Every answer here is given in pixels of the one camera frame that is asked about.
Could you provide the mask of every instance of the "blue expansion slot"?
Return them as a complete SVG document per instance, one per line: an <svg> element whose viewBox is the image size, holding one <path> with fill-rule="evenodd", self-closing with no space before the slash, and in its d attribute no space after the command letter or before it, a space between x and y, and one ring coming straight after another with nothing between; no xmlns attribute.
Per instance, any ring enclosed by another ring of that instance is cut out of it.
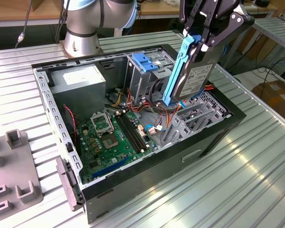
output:
<svg viewBox="0 0 285 228"><path fill-rule="evenodd" d="M113 164L113 165L111 165L109 167L106 167L103 170L100 170L100 171L98 171L96 173L93 173L92 177L93 178L100 177L100 176L102 176L102 175L104 175L104 174L106 174L106 173L108 173L108 172L110 172L112 170L115 170L115 169L121 167L122 165L125 164L126 160L128 160L129 158L130 157L126 157L125 159L119 161L118 163L115 163L115 164Z"/></svg>

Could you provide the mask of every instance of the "hard drive label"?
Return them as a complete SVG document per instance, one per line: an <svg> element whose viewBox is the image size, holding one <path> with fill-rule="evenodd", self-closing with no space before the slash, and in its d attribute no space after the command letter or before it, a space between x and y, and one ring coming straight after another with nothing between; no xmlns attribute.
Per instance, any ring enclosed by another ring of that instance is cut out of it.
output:
<svg viewBox="0 0 285 228"><path fill-rule="evenodd" d="M180 96L186 96L199 91L211 67L212 64L191 69Z"/></svg>

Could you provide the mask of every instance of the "ram slot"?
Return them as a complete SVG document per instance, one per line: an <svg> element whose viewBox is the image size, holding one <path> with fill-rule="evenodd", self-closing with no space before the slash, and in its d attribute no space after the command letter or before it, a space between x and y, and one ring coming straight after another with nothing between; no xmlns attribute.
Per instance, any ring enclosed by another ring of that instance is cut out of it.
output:
<svg viewBox="0 0 285 228"><path fill-rule="evenodd" d="M139 146L141 149L147 149L144 141L142 140L141 136L138 134L138 132L136 131L136 129L133 127L133 125L131 124L130 120L124 115L121 117L122 121L126 124L126 126L129 127L129 130L132 132L133 136L135 137L135 139L137 140Z"/></svg>
<svg viewBox="0 0 285 228"><path fill-rule="evenodd" d="M141 152L141 149L146 149L143 140L139 137L138 133L133 129L130 121L127 122L125 116L119 116L116 118L118 125L121 127L123 133L131 143L132 147L137 153Z"/></svg>

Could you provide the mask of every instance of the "blue drive bracket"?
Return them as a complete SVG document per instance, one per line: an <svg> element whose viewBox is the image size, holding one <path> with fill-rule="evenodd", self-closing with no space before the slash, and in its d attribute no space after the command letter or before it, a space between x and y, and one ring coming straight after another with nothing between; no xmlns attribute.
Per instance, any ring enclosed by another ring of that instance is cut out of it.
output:
<svg viewBox="0 0 285 228"><path fill-rule="evenodd" d="M200 39L201 39L200 35L196 36L188 35L181 44L181 49L177 55L176 63L174 65L172 74L169 78L169 82L162 97L162 100L167 106L169 106L170 104L173 89L181 74L181 70L189 58L190 47L192 44L196 44L197 42L199 42Z"/></svg>
<svg viewBox="0 0 285 228"><path fill-rule="evenodd" d="M150 58L147 57L144 53L133 54L132 58L134 59L135 63L139 65L145 73L158 70L158 66L154 65L151 62Z"/></svg>

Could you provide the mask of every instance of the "green circuit board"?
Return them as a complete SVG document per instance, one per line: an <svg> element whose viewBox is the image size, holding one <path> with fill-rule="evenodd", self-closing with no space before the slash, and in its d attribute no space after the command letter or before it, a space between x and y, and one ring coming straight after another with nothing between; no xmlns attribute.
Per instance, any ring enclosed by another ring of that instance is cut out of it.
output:
<svg viewBox="0 0 285 228"><path fill-rule="evenodd" d="M125 116L136 126L140 124L134 113L128 112ZM91 182L98 176L98 173L106 169L111 169L111 172L157 149L155 143L150 138L147 137L148 140L146 140L145 137L139 135L143 142L148 145L148 148L144 152L135 151L125 133L118 125L116 117L113 115L110 117L114 127L112 134L104 133L101 137L98 137L91 121L77 127L81 145L80 159L83 163L83 168L80 172L83 184ZM105 126L105 121L101 119L100 121L101 125ZM137 133L139 132L137 127L133 126L133 128Z"/></svg>

